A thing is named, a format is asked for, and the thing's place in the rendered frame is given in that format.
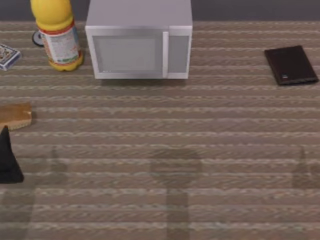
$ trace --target black wallet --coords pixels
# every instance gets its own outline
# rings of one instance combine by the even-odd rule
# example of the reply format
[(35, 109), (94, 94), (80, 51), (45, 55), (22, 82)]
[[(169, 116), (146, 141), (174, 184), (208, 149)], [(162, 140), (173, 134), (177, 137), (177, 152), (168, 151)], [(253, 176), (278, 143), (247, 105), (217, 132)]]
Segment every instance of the black wallet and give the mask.
[(25, 180), (24, 174), (12, 151), (8, 127), (0, 134), (0, 184), (18, 184)]
[(279, 86), (315, 84), (319, 82), (302, 46), (264, 51)]

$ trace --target round metal object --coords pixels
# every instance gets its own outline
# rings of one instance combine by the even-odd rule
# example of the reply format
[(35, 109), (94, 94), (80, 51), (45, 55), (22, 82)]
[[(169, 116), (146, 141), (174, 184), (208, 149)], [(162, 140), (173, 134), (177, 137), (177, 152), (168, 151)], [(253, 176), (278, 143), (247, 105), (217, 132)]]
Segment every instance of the round metal object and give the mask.
[(39, 31), (35, 31), (32, 35), (32, 42), (40, 48), (43, 48), (45, 46), (41, 38), (41, 33)]

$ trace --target small blue and white box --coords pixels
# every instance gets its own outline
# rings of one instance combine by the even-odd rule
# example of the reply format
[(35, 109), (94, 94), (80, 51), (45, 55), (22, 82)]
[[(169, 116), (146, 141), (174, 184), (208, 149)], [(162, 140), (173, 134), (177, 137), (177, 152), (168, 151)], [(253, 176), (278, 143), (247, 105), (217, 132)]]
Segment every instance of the small blue and white box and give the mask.
[(7, 71), (21, 58), (21, 52), (0, 44), (0, 70)]

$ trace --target bottle base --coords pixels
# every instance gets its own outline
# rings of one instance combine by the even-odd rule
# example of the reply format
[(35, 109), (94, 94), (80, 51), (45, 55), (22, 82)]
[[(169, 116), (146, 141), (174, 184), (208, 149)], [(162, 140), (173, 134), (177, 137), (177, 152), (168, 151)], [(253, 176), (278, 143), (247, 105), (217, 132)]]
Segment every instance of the bottle base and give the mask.
[(72, 72), (74, 70), (76, 70), (78, 67), (80, 67), (82, 64), (84, 63), (84, 55), (81, 54), (81, 56), (79, 57), (79, 59), (74, 62), (73, 64), (70, 64), (68, 66), (61, 66), (61, 65), (56, 65), (53, 62), (49, 61), (49, 64), (57, 71), (59, 72)]

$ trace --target white label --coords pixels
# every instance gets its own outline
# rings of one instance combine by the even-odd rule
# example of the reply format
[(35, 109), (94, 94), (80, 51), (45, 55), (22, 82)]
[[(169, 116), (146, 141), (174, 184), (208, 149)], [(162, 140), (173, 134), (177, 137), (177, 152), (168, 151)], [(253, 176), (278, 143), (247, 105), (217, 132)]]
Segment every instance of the white label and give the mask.
[(52, 62), (67, 65), (79, 58), (80, 46), (75, 26), (56, 35), (40, 32), (45, 51)]

